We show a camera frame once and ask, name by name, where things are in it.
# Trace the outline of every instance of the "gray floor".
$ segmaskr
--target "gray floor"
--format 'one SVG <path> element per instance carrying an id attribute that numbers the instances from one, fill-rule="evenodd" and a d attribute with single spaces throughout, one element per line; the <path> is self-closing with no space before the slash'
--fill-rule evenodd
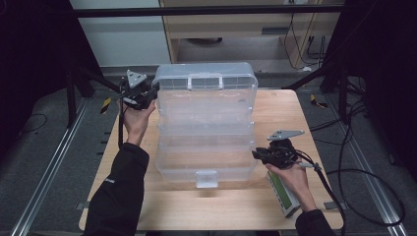
<path id="1" fill-rule="evenodd" d="M 257 72 L 260 88 L 281 88 L 307 75 L 308 72 L 291 68 L 285 58 L 285 52 L 277 42 L 277 38 L 273 37 L 239 40 L 224 38 L 220 43 L 184 40 L 181 42 L 179 54 L 179 62 L 182 63 L 248 61 Z M 152 73 L 153 68 L 132 70 Z M 103 71 L 113 79 L 117 78 L 114 76 L 119 75 L 118 73 L 123 72 L 124 69 L 103 68 Z M 332 104 L 333 101 L 337 101 L 336 91 L 332 94 L 320 94 L 317 90 L 320 81 L 320 79 L 314 80 L 297 91 L 311 128 L 336 119 L 331 108 L 322 108 L 311 103 L 312 93 L 316 95 L 318 102 Z M 99 114 L 103 100 L 115 94 L 101 85 L 94 84 L 94 87 L 96 88 L 95 95 L 87 99 L 86 114 L 31 223 L 31 232 L 49 232 L 50 235 L 58 235 L 58 232 L 81 233 L 78 227 L 81 211 L 76 209 L 76 205 L 85 201 L 89 194 L 90 185 L 105 149 L 108 132 L 111 131 L 117 115 L 114 103 L 110 105 L 106 114 Z M 79 95 L 77 98 L 78 104 L 86 100 Z M 353 104 L 359 98 L 350 95 L 349 101 Z M 34 115 L 28 120 L 24 130 L 35 130 L 22 133 L 20 139 L 9 151 L 8 161 L 0 166 L 0 235 L 9 235 L 19 220 L 65 133 L 67 125 L 65 91 L 56 91 L 39 100 L 33 109 L 33 114 L 45 116 Z M 313 132 L 326 171 L 337 168 L 340 144 L 344 137 L 343 127 L 340 123 L 336 123 Z M 372 124 L 372 117 L 368 118 L 366 113 L 356 115 L 352 119 L 352 130 L 354 138 L 349 139 L 349 144 L 353 147 L 345 148 L 342 167 L 356 168 L 358 166 L 358 151 L 354 146 L 356 141 L 360 154 L 364 156 L 373 172 L 384 178 L 404 202 L 406 217 L 402 226 L 407 234 L 390 233 L 387 227 L 370 223 L 348 209 L 346 211 L 347 235 L 417 235 L 417 225 L 414 223 L 417 221 L 414 206 L 414 200 L 417 199 L 416 183 L 403 167 L 389 164 L 389 153 L 377 135 Z M 330 175 L 328 178 L 331 187 L 340 197 L 336 175 Z M 350 173 L 342 175 L 343 191 L 349 202 L 369 217 L 381 221 L 381 209 L 378 208 L 380 200 L 370 194 L 372 191 L 366 183 L 366 179 L 361 175 Z M 389 193 L 387 193 L 387 201 L 392 205 L 393 211 L 400 214 L 396 199 Z M 295 235 L 295 233 L 288 231 L 283 235 Z"/>

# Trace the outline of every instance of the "wall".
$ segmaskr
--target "wall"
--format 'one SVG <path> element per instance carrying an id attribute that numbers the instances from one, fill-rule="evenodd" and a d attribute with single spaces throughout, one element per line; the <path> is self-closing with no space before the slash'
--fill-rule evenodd
<path id="1" fill-rule="evenodd" d="M 74 9 L 159 7 L 157 0 L 71 0 Z M 80 23 L 100 67 L 170 63 L 161 17 L 85 18 Z"/>

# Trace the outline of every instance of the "wooden table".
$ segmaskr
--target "wooden table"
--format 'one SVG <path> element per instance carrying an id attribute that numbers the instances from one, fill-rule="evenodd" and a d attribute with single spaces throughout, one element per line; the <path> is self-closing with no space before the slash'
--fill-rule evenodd
<path id="1" fill-rule="evenodd" d="M 267 136 L 277 129 L 304 130 L 306 134 L 291 138 L 293 145 L 321 163 L 306 119 L 293 90 L 259 89 L 253 118 L 256 147 L 266 148 Z M 285 230 L 295 228 L 298 210 L 285 218 L 267 179 L 267 170 L 261 164 L 255 168 L 249 181 L 220 182 L 217 189 L 196 189 L 195 183 L 168 184 L 155 168 L 157 150 L 158 112 L 149 118 L 149 127 L 142 148 L 150 155 L 145 177 L 145 199 L 138 224 L 139 230 Z M 117 120 L 113 127 L 103 159 L 89 193 L 89 200 L 110 172 L 117 146 Z M 331 202 L 317 173 L 307 170 L 309 185 L 318 208 L 322 209 L 332 228 L 340 228 L 342 220 L 336 209 L 327 210 Z M 84 209 L 80 228 L 84 229 L 88 210 Z"/>

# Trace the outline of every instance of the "black jacket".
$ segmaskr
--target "black jacket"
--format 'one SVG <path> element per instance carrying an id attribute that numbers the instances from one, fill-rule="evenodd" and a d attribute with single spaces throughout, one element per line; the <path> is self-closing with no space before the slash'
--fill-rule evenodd
<path id="1" fill-rule="evenodd" d="M 117 153 L 110 175 L 89 204 L 85 236 L 135 235 L 144 201 L 144 177 L 149 155 L 125 143 Z M 303 212 L 296 221 L 300 236 L 335 235 L 319 210 Z"/>

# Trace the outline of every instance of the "clear plastic container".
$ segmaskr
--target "clear plastic container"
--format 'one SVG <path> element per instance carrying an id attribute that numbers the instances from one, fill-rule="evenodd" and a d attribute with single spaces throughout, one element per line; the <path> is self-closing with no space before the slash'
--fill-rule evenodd
<path id="1" fill-rule="evenodd" d="M 248 63 L 161 65 L 156 168 L 167 182 L 248 180 L 257 161 L 252 110 L 258 81 Z"/>

